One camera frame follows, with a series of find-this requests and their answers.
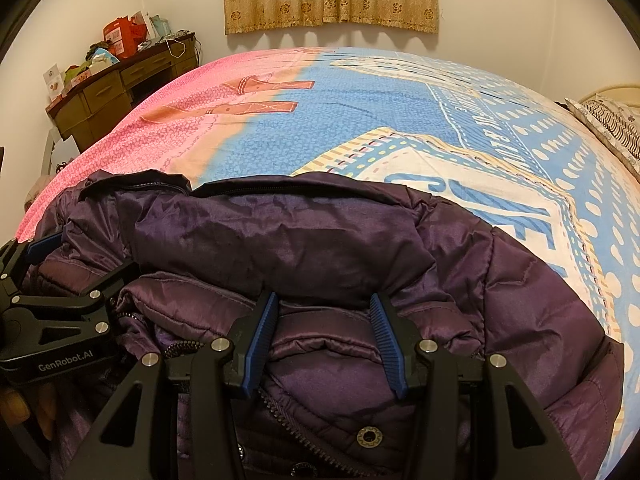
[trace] purple puffer jacket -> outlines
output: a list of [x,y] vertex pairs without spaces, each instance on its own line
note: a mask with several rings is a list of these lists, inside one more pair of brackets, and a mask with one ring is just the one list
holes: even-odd
[[[259,396],[234,406],[247,469],[288,475],[309,462],[329,477],[402,470],[414,406],[395,401],[376,350],[367,309],[381,290],[423,338],[455,354],[505,355],[582,477],[598,472],[622,401],[622,345],[551,268],[448,200],[327,173],[191,191],[179,175],[98,172],[56,198],[38,236],[60,228],[62,246],[31,269],[30,292],[77,294],[132,258],[147,273],[124,288],[114,313],[129,314],[118,318],[118,340],[137,358],[225,335],[264,286],[277,292],[280,319]],[[57,384],[53,478],[124,372],[117,365]],[[187,402],[178,410],[184,478]],[[382,432],[374,449],[358,444],[366,426]]]

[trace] pillow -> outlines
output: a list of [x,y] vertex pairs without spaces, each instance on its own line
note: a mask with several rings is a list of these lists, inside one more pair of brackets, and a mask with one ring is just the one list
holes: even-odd
[[629,150],[635,158],[640,159],[640,139],[636,127],[636,115],[624,103],[606,98],[600,94],[582,103],[607,130]]
[[615,101],[599,98],[597,95],[596,98],[587,101],[584,105],[573,99],[567,98],[565,101],[571,113],[590,129],[598,140],[625,165],[629,173],[640,182],[640,156],[634,156],[631,151],[640,151],[640,138],[634,124],[640,118],[636,120],[638,116],[633,116],[633,121],[625,120],[619,112],[611,110],[610,106],[618,108],[617,104],[610,104]]

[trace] clutter on desk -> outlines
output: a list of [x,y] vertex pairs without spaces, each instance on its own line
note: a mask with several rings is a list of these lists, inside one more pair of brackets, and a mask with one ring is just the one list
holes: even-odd
[[91,71],[91,75],[95,75],[105,68],[108,68],[111,65],[119,62],[120,60],[108,50],[97,48],[93,57],[91,58],[91,66],[89,67],[89,70]]
[[118,59],[126,59],[138,51],[138,45],[146,40],[146,23],[135,23],[127,16],[118,18],[104,27],[105,41],[111,41],[109,52]]
[[143,41],[142,43],[140,43],[140,44],[138,45],[138,52],[140,52],[140,51],[142,51],[142,50],[145,50],[146,48],[150,47],[150,46],[151,46],[151,45],[153,45],[153,44],[154,44],[153,40],[146,40],[146,41]]
[[66,72],[65,72],[65,88],[67,89],[67,91],[70,88],[73,88],[74,86],[78,85],[78,83],[80,81],[78,81],[76,78],[78,78],[78,76],[81,75],[82,73],[84,73],[87,70],[89,70],[90,66],[91,66],[91,62],[90,61],[85,61],[80,66],[71,65],[66,69]]
[[110,46],[111,46],[111,41],[98,41],[98,43],[92,44],[92,46],[89,47],[89,51],[86,53],[84,60],[85,61],[91,60],[99,48],[103,50],[108,50]]
[[85,79],[89,79],[90,77],[91,77],[91,70],[89,70],[89,67],[86,67],[85,70],[83,70],[75,78],[69,81],[68,85],[65,85],[66,91],[68,92],[74,86],[78,86],[82,81],[84,81]]
[[60,73],[58,65],[55,64],[44,73],[44,82],[49,90],[49,99],[55,100],[62,94],[65,89],[63,74]]
[[158,14],[151,17],[151,23],[153,23],[158,36],[168,36],[169,34],[171,34],[171,27],[169,27],[169,22],[166,19],[161,18]]

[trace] bed sheet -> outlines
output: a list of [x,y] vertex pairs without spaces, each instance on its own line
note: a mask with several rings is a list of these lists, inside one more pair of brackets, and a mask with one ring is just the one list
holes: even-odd
[[625,346],[605,478],[640,427],[640,186],[568,112],[500,76],[354,48],[237,54],[162,88],[65,168],[18,230],[95,170],[156,168],[193,187],[328,171],[443,195],[558,272]]

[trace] wooden desk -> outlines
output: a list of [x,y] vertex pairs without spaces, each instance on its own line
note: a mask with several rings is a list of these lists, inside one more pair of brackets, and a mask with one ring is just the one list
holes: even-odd
[[108,134],[140,102],[169,81],[197,67],[195,34],[155,44],[73,87],[47,113],[63,139],[84,152]]

